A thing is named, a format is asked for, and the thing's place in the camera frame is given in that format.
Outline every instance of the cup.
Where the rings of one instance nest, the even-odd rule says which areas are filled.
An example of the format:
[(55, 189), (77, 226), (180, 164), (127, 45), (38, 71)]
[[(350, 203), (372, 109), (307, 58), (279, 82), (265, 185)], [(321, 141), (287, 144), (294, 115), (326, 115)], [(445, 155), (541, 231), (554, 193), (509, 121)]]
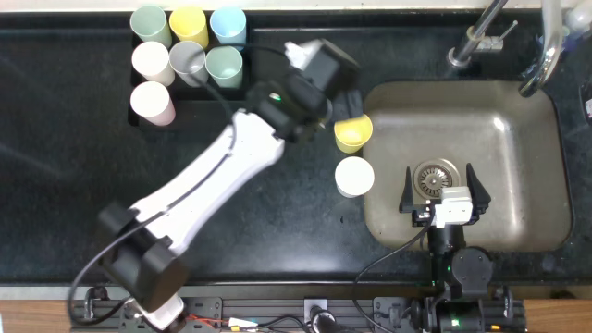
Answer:
[(131, 108), (156, 126), (166, 126), (175, 119), (175, 107), (167, 88), (154, 81), (141, 83), (131, 92)]
[(372, 136), (372, 120), (367, 115), (335, 123), (337, 147), (346, 154), (353, 154), (362, 148)]
[(217, 47), (205, 56), (205, 67), (220, 88), (239, 88), (242, 55), (232, 46)]
[(216, 9), (210, 17), (210, 27), (221, 44), (247, 42), (247, 17), (235, 6)]
[(198, 6), (182, 6), (173, 10), (168, 23), (181, 41), (193, 41), (203, 48), (209, 44), (205, 14)]
[(185, 41), (176, 43), (170, 49), (170, 66), (191, 87), (201, 86), (210, 77), (205, 69), (205, 51), (196, 42)]
[(374, 169), (361, 157), (348, 157), (337, 165), (335, 182), (341, 195), (346, 198), (355, 198), (372, 189)]
[(166, 48), (173, 43), (167, 15), (159, 6), (142, 6), (129, 19), (131, 29), (145, 42), (159, 42)]
[(131, 55), (133, 68), (147, 80), (169, 86), (175, 80), (175, 72), (168, 64), (167, 48), (158, 42), (144, 42)]

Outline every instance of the wooden surface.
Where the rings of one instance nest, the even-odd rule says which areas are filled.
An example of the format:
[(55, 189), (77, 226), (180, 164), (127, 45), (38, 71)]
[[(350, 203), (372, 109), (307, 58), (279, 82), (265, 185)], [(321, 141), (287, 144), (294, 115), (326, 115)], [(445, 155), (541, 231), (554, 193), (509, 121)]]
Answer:
[[(525, 306), (529, 333), (592, 332), (592, 301), (532, 300)], [(60, 301), (1, 301), (0, 315), (4, 333), (69, 332)]]

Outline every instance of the faucet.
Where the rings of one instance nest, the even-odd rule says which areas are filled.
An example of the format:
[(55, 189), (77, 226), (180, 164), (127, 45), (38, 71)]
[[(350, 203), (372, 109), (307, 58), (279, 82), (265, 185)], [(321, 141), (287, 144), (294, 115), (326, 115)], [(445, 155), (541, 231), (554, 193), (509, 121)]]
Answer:
[[(491, 2), (476, 24), (466, 31), (459, 47), (453, 47), (448, 52), (448, 61), (451, 65), (456, 68), (464, 68), (469, 64), (471, 54), (484, 41), (487, 28), (507, 2), (508, 0), (493, 0)], [(522, 97), (532, 96), (549, 79), (555, 65), (557, 65), (563, 44), (561, 2), (559, 0), (541, 0), (541, 7), (545, 42), (536, 66), (526, 75), (524, 82), (520, 85), (518, 93)], [(504, 32), (498, 41), (501, 42), (508, 32), (509, 30)]]

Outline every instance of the sink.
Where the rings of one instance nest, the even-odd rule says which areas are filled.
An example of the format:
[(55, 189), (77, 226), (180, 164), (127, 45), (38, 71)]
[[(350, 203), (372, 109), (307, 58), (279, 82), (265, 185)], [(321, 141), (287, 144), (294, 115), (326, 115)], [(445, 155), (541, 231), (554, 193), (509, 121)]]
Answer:
[(364, 112), (374, 134), (364, 158), (376, 181), (365, 196), (365, 219), (378, 241), (398, 247), (420, 231), (410, 214), (399, 213), (406, 167), (419, 204), (442, 187), (465, 186), (471, 163), (491, 203), (464, 228), (469, 245), (521, 252), (561, 246), (572, 213), (555, 108), (543, 92), (521, 97), (519, 84), (391, 82), (369, 93)]

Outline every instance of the sink drain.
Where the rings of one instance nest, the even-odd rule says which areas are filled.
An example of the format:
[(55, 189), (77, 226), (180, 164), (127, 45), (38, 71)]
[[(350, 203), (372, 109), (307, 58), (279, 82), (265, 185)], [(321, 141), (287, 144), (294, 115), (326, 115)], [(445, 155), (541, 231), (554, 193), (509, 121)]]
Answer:
[(459, 171), (449, 161), (438, 158), (420, 164), (413, 173), (415, 189), (426, 199), (437, 199), (443, 188), (459, 186)]

